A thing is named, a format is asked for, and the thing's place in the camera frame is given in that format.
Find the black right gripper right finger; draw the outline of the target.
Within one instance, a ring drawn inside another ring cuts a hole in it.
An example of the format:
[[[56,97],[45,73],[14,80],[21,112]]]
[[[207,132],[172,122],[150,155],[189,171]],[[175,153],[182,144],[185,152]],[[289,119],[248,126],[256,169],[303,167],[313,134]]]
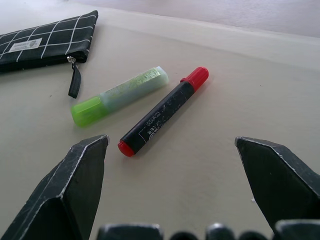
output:
[[[238,136],[234,142],[253,197],[270,227],[320,218],[320,176],[284,145]]]

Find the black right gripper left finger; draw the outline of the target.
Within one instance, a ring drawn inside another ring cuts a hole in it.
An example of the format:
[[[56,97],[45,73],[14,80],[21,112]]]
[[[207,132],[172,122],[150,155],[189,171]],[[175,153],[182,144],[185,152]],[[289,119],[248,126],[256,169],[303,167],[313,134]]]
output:
[[[3,240],[87,240],[100,202],[108,135],[73,145],[39,182]]]

